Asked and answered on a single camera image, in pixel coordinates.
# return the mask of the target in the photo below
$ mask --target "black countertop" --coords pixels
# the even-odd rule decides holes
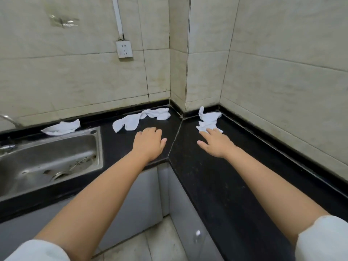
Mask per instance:
[[[162,101],[152,105],[141,105],[133,109],[128,108],[123,113],[129,114],[167,104],[168,102]],[[212,107],[209,111],[217,108],[218,106]],[[233,167],[223,159],[208,155],[197,145],[197,140],[202,140],[196,129],[199,117],[183,119],[172,107],[170,113],[171,117],[168,120],[158,121],[147,117],[140,120],[136,131],[122,129],[117,134],[112,129],[112,123],[126,115],[122,114],[122,110],[81,118],[80,130],[101,127],[104,168],[0,202],[0,221],[12,219],[77,194],[132,149],[137,131],[155,126],[163,130],[163,137],[167,137],[168,141],[163,153],[146,168],[167,161],[171,164],[225,260],[294,260],[291,245],[272,223]],[[310,174],[232,121],[229,118],[231,113],[227,113],[226,110],[224,113],[228,116],[223,115],[219,118],[217,126],[237,146],[295,185],[328,212],[348,221],[348,199],[344,194],[337,192],[315,174]],[[21,136],[30,140],[46,137],[41,133],[31,134],[39,129],[41,127],[3,134],[0,135],[0,140],[7,136]]]

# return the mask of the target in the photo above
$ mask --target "wall socket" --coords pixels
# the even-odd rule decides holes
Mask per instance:
[[[133,57],[130,41],[116,41],[117,54],[119,58]]]

